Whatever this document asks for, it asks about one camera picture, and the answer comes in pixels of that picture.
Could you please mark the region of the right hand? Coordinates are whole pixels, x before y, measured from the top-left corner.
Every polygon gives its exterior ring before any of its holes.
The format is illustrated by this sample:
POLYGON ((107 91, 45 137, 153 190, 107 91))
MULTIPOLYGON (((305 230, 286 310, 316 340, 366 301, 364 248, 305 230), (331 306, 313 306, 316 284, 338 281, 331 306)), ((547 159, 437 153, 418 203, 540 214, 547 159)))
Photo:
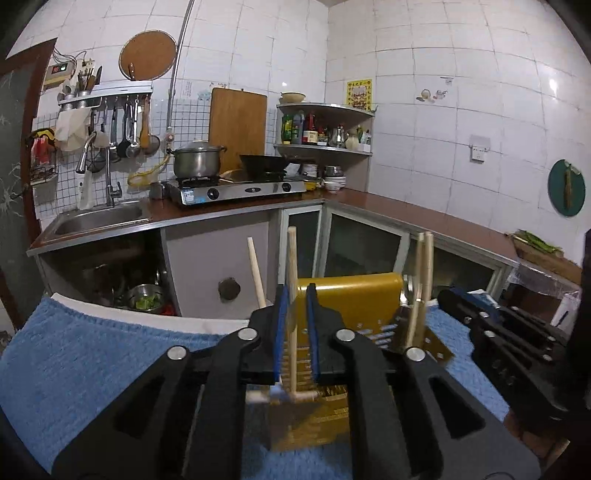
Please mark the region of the right hand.
POLYGON ((542 465, 550 466, 566 450, 570 441, 559 438, 554 434, 538 436, 526 431, 520 424, 518 417, 509 410, 503 420, 509 432, 521 440, 540 460, 542 465))

